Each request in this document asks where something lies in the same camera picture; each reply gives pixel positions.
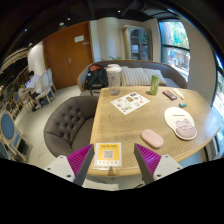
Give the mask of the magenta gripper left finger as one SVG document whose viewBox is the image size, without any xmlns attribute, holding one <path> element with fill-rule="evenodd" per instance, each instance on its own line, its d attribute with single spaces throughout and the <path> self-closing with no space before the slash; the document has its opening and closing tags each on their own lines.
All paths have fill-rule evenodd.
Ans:
<svg viewBox="0 0 224 224">
<path fill-rule="evenodd" d="M 76 185 L 82 186 L 93 156 L 94 145 L 91 144 L 68 156 L 58 156 L 45 170 Z"/>
</svg>

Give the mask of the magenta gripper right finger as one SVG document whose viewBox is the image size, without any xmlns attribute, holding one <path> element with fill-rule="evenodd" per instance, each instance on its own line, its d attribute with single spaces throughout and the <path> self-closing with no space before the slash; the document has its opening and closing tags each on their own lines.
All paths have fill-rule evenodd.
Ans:
<svg viewBox="0 0 224 224">
<path fill-rule="evenodd" d="M 134 155 L 145 184 L 152 183 L 182 169 L 171 156 L 159 155 L 140 144 L 134 145 Z"/>
</svg>

